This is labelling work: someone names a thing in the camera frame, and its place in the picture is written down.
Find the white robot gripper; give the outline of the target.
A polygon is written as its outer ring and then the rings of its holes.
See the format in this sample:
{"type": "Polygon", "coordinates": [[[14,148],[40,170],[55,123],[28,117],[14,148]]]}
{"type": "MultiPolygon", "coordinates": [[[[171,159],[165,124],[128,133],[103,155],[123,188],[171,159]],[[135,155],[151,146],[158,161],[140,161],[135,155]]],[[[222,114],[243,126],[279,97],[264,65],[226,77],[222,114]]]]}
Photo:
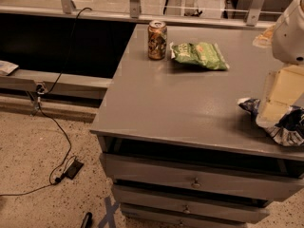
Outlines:
{"type": "Polygon", "coordinates": [[[275,23],[274,57],[286,64],[265,80],[259,105],[261,123],[278,123],[304,93],[304,0],[293,0],[275,23]]]}

